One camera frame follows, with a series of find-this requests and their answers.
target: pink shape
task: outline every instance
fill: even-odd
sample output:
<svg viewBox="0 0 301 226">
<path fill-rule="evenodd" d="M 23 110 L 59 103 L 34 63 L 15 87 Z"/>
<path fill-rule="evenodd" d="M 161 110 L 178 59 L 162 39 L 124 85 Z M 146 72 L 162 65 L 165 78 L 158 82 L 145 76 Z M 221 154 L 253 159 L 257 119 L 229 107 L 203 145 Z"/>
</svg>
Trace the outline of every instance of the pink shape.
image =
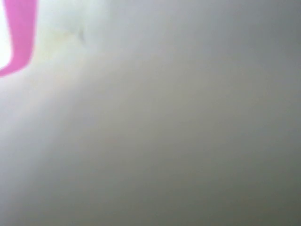
<svg viewBox="0 0 301 226">
<path fill-rule="evenodd" d="M 0 77 L 19 71 L 30 62 L 34 44 L 37 1 L 4 0 L 12 42 L 12 58 L 0 70 Z"/>
</svg>

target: pink border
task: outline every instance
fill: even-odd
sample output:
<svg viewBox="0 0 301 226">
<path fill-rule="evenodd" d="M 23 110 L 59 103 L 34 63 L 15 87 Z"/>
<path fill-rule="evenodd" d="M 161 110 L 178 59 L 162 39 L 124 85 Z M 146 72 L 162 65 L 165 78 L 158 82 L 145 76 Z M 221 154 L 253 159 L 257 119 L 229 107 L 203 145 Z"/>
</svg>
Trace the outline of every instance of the pink border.
<svg viewBox="0 0 301 226">
<path fill-rule="evenodd" d="M 12 42 L 12 58 L 0 70 L 0 77 L 26 67 L 34 44 L 38 0 L 3 0 Z"/>
</svg>

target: pink handle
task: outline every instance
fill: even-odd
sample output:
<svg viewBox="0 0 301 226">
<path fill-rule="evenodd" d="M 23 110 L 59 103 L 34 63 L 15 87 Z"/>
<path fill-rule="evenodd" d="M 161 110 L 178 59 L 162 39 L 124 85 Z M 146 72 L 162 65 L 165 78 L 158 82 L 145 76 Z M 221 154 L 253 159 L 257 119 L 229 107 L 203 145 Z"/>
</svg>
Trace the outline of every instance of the pink handle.
<svg viewBox="0 0 301 226">
<path fill-rule="evenodd" d="M 12 58 L 9 64 L 0 70 L 0 77 L 17 72 L 30 62 L 33 52 L 38 0 L 3 1 L 12 43 Z"/>
</svg>

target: gray surface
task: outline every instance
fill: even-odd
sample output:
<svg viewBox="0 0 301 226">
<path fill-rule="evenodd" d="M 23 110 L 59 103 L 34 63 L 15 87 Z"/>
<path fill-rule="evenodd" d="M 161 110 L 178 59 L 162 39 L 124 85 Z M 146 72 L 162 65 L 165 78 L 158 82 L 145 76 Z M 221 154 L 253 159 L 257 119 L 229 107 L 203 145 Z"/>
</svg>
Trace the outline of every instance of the gray surface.
<svg viewBox="0 0 301 226">
<path fill-rule="evenodd" d="M 300 225 L 300 1 L 120 6 L 79 82 L 0 142 L 1 225 Z"/>
</svg>

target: pink curved stripe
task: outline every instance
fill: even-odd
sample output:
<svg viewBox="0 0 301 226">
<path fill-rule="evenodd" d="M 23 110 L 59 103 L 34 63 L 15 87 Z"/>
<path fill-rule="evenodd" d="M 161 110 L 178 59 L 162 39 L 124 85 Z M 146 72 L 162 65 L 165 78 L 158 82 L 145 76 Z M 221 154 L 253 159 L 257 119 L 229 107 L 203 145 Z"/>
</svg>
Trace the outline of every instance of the pink curved stripe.
<svg viewBox="0 0 301 226">
<path fill-rule="evenodd" d="M 12 58 L 0 70 L 0 77 L 19 71 L 30 62 L 33 52 L 38 0 L 3 1 L 12 43 Z"/>
</svg>

